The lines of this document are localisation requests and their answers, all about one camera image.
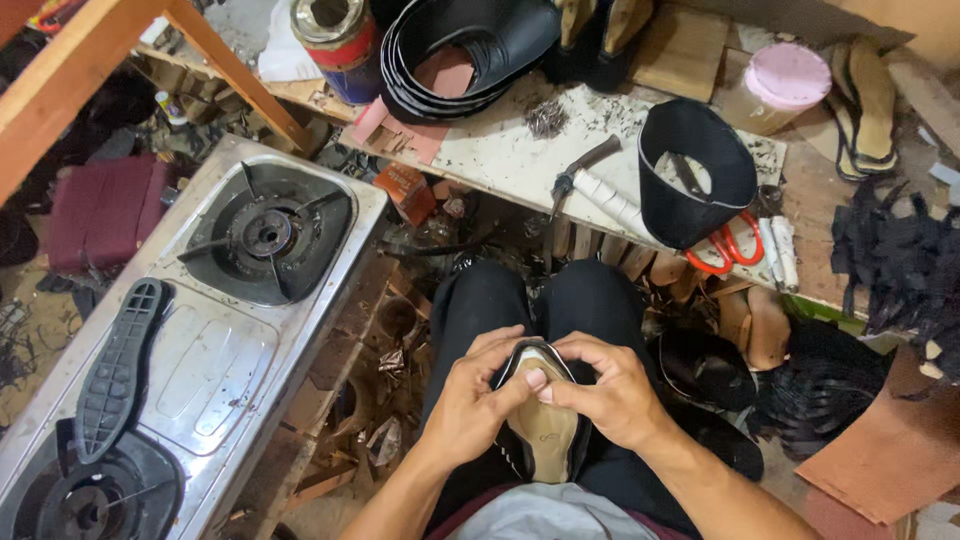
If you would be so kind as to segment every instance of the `stainless steel stove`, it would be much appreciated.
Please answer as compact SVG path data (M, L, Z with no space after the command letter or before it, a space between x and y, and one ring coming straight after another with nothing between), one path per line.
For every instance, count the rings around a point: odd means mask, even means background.
M376 187L225 136L0 443L0 540L24 530L37 540L204 536L229 513L372 256L387 202ZM135 424L88 470L61 448L65 419L144 277L172 290L145 393ZM29 522L37 508L45 529Z

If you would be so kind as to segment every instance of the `maroon fabric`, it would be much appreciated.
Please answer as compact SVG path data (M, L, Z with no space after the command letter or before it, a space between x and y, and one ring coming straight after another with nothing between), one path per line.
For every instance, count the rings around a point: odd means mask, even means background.
M478 496L476 499L470 501L467 504L464 504L464 507L458 510L455 514L446 519L439 527L435 528L428 536L423 540L444 540L447 536L453 533L464 521L470 519L470 516L477 513L480 508L483 508L490 501L496 499L497 497L503 495L507 491L520 485L520 482L514 483L505 483L503 485L498 485L492 487L485 491L483 494ZM634 518L634 520L649 528L657 535L660 540L691 540L689 536L677 532L672 528L666 528L662 525L658 525L656 522L648 518L647 516L626 508L622 508L624 512L627 512L627 515Z
M167 207L160 202L163 188L173 180L173 171L169 163L157 161L154 163L153 174L147 185L147 192L143 198L143 210L140 211L140 222L136 226L136 241L142 244L154 231L156 225L167 211Z
M74 167L54 195L45 241L53 271L79 274L92 264L112 272L133 257L163 213L156 169L166 167L155 162L148 154Z

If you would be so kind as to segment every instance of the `finger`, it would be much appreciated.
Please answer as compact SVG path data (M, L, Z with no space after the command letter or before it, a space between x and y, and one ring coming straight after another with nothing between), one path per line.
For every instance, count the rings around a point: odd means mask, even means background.
M601 392L598 386L557 380L538 392L537 399L546 404L572 408L592 419L599 417L603 410Z
M470 357L469 362L477 366L483 373L486 380L493 375L503 362L506 361L516 347L516 344L524 339L534 339L532 337L515 337L513 339L503 339L491 344L486 350Z
M616 347L596 338L570 339L563 343L558 341L554 348L564 360L582 360L592 365L601 375L614 372L621 356Z
M484 396L483 401L493 409L497 419L503 421L510 411L527 401L534 392L546 386L546 374L540 368L514 373L503 386Z
M486 333L481 333L473 339L473 343L471 343L470 348L467 349L467 354L471 355L482 351L490 346L494 341L498 341L500 339L520 337L523 335L523 331L523 325L513 325L511 327L503 327L488 331Z
M565 335L564 337L561 337L557 341L554 341L553 346L556 347L557 345L560 345L562 343L566 343L568 341L574 341L574 340L586 340L586 341L592 341L594 343L599 343L602 345L610 345L609 343L600 339L599 337L594 337L588 333L583 333L581 331L572 331L571 333Z

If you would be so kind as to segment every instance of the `maroon cushion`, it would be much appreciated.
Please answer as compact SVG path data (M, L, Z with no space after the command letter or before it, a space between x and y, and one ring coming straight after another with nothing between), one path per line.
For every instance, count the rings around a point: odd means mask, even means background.
M155 163L148 154L74 167L54 195L46 241L52 270L78 274L92 264L112 274L133 257L163 213L155 172L159 178L166 166Z

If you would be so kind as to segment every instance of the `white tube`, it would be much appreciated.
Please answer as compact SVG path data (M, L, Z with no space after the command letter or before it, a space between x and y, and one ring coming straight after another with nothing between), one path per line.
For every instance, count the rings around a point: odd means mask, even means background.
M783 284L786 290L797 292L800 278L797 277L797 252L793 249L793 225L782 215L773 219L774 240L777 242L777 254L783 265Z
M631 233L637 234L655 246L663 245L650 234L650 231L647 231L643 216L640 215L640 207L617 193L609 184L591 175L586 169L580 169L573 176L573 187Z
M774 240L774 231L770 226L769 217L761 217L756 220L760 229L760 241L763 243L763 258L767 259L770 265L770 271L774 273L774 281L777 287L783 285L783 266L780 264L780 257L777 254L777 242Z

